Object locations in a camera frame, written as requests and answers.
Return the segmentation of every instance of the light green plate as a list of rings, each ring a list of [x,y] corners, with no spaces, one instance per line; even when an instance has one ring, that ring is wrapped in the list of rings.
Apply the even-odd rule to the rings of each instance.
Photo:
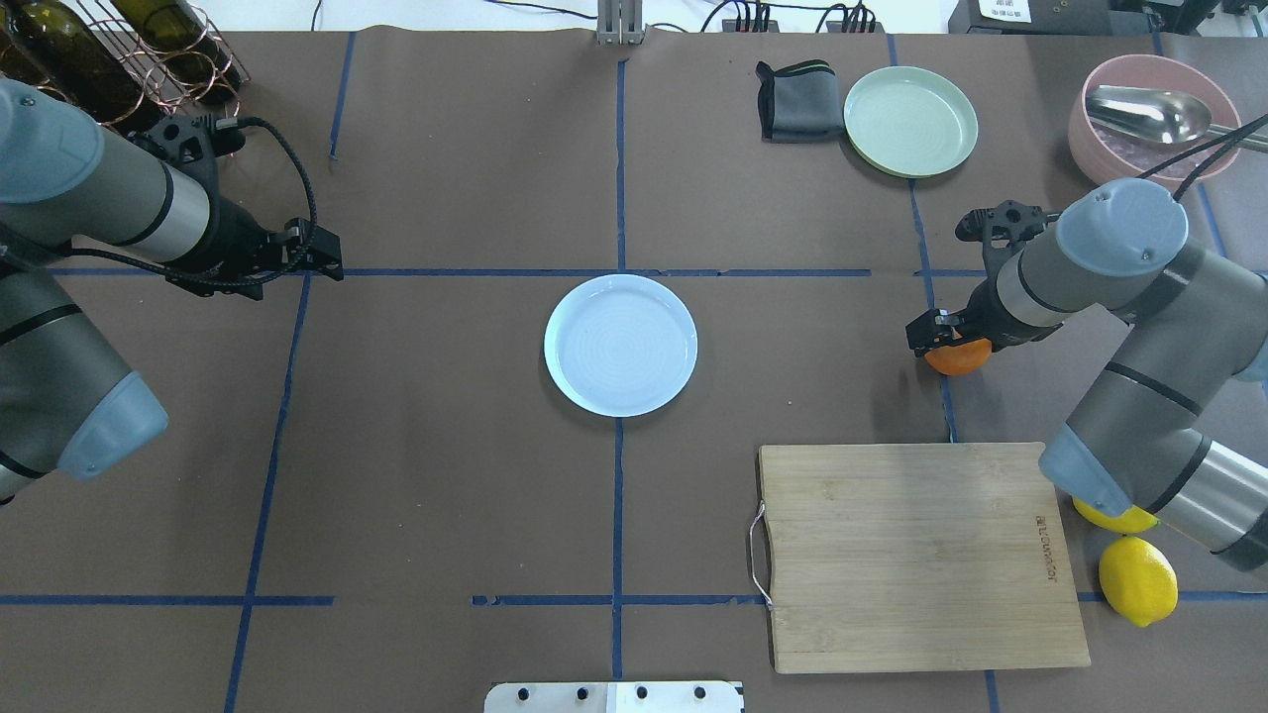
[[[978,114],[960,88],[919,67],[884,67],[846,95],[846,133],[877,169],[902,178],[950,171],[978,143]]]

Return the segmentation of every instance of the cutting board handle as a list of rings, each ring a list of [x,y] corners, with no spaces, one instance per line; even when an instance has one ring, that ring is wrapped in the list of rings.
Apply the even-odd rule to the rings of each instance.
[[[748,573],[753,577],[753,584],[757,585],[757,591],[762,592],[762,599],[766,600],[766,610],[775,612],[775,601],[771,600],[771,595],[766,592],[766,587],[757,579],[757,556],[753,551],[753,530],[757,529],[757,523],[761,523],[766,518],[766,501],[762,500],[757,504],[757,515],[753,516],[753,523],[748,525]]]

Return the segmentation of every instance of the table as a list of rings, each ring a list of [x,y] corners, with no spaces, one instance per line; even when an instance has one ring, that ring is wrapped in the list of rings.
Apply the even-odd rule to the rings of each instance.
[[[1068,502],[1089,669],[779,676],[748,580],[758,445],[1045,440],[1077,403],[1125,334],[1103,311],[947,384],[902,327],[980,280],[952,237],[965,211],[1093,188],[1064,145],[1069,104],[1151,38],[231,42],[247,112],[299,151],[347,279],[281,279],[252,303],[63,266],[171,426],[0,519],[6,712],[459,712],[498,681],[697,677],[743,681],[754,712],[1262,705],[1268,599],[1238,594],[1260,584],[1160,528],[1148,539],[1186,594],[1136,629],[1096,591],[1113,535]],[[1243,115],[1268,108],[1268,46],[1156,49]],[[978,109],[976,151],[908,183],[834,143],[762,143],[754,65],[810,57],[843,86],[890,63],[943,74]],[[1265,175],[1244,155],[1191,192],[1194,240],[1268,270]],[[224,193],[269,226],[303,211],[262,133]],[[700,332],[686,389],[635,419],[577,409],[541,359],[558,299],[616,270],[668,285]],[[1268,459],[1260,384],[1227,386],[1200,428]]]

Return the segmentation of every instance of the metal scoop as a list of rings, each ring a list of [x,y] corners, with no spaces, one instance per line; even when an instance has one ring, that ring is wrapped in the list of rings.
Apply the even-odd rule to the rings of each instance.
[[[1212,124],[1211,108],[1184,91],[1101,85],[1084,105],[1092,123],[1155,143],[1186,143],[1232,131]],[[1268,154],[1268,137],[1253,133],[1238,146]]]

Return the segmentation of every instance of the white bracket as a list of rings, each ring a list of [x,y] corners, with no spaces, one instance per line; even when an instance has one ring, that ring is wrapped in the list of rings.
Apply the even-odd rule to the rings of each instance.
[[[484,713],[744,713],[743,691],[727,681],[498,684]]]
[[[598,0],[600,44],[643,44],[643,0]]]

